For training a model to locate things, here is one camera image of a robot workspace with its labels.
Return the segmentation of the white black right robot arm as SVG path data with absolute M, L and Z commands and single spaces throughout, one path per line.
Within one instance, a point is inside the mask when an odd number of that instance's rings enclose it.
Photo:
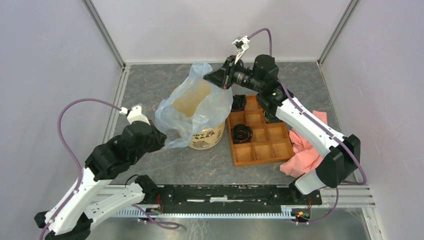
M 279 67 L 270 55 L 258 55 L 252 68 L 237 63 L 236 56 L 230 55 L 222 67 L 203 78 L 224 90 L 238 85 L 257 92 L 256 100 L 264 110 L 297 130 L 317 150 L 321 163 L 294 180 L 294 187 L 288 191 L 293 203 L 302 204 L 311 192 L 334 189 L 359 169 L 361 141 L 354 134 L 344 136 L 313 115 L 284 86 L 278 74 Z

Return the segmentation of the yellow capybara trash bin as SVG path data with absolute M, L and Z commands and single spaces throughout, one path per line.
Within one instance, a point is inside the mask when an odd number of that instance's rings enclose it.
M 196 83 L 193 93 L 184 93 L 176 99 L 171 106 L 178 112 L 192 117 L 199 104 L 211 93 L 211 85 L 205 80 Z M 214 147 L 223 137 L 225 122 L 223 121 L 215 128 L 205 128 L 194 134 L 188 144 L 188 147 L 195 150 L 207 150 Z

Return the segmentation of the light blue plastic trash bag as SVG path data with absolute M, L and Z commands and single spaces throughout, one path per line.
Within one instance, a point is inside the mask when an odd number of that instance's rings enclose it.
M 233 92 L 206 81 L 213 68 L 205 62 L 194 63 L 188 77 L 167 99 L 160 102 L 154 123 L 167 135 L 164 148 L 207 150 L 223 137 L 225 121 L 233 104 Z

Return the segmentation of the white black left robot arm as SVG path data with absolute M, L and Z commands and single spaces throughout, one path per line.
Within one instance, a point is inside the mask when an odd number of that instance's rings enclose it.
M 126 207 L 157 198 L 155 184 L 136 180 L 112 196 L 92 203 L 95 196 L 119 174 L 127 171 L 146 153 L 160 150 L 167 136 L 154 124 L 135 121 L 122 134 L 96 146 L 84 168 L 59 203 L 49 211 L 34 216 L 42 230 L 41 240 L 85 240 L 100 223 Z

